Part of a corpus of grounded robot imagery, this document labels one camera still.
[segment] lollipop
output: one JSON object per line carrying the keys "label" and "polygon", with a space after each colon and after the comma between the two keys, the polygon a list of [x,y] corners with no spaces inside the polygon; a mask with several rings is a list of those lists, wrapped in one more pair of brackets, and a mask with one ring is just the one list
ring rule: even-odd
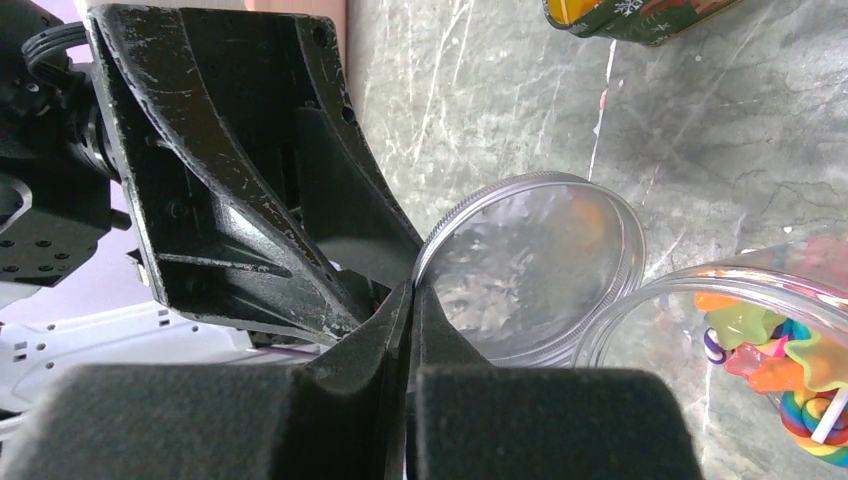
{"label": "lollipop", "polygon": [[780,420],[792,440],[827,463],[848,467],[848,390],[786,392]]}
{"label": "lollipop", "polygon": [[721,348],[718,344],[718,334],[712,328],[708,328],[704,332],[704,353],[707,355],[707,360],[715,365],[724,364],[729,358],[731,351]]}

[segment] metal jar lid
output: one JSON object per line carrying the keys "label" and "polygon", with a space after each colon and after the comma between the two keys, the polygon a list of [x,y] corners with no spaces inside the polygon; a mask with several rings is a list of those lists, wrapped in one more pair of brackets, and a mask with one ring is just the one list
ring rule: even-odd
{"label": "metal jar lid", "polygon": [[433,229],[413,271],[499,366],[570,366],[602,308],[638,288],[645,238],[621,197],[541,172],[473,193]]}

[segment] black foam pad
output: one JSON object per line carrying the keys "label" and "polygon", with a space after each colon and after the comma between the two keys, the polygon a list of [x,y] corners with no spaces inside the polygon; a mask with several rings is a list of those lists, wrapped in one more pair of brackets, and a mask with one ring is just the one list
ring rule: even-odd
{"label": "black foam pad", "polygon": [[422,367],[419,480],[700,479],[680,409],[626,370]]}
{"label": "black foam pad", "polygon": [[265,480],[289,415],[280,366],[92,366],[3,452],[0,478]]}

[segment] purple candy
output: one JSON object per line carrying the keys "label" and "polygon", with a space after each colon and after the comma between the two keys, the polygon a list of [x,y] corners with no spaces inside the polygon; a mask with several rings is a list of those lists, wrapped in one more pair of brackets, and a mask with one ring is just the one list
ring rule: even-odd
{"label": "purple candy", "polygon": [[708,328],[704,332],[704,353],[707,355],[707,360],[711,363],[722,365],[727,362],[728,351],[718,344],[716,338],[714,338],[715,335],[715,330],[712,328]]}

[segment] green candy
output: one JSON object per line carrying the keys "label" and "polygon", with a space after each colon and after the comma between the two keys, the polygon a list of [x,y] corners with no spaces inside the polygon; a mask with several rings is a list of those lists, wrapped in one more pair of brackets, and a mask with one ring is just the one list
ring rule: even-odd
{"label": "green candy", "polygon": [[733,350],[743,343],[762,345],[786,321],[784,316],[744,302],[709,312],[704,319],[715,329],[718,344],[725,350]]}

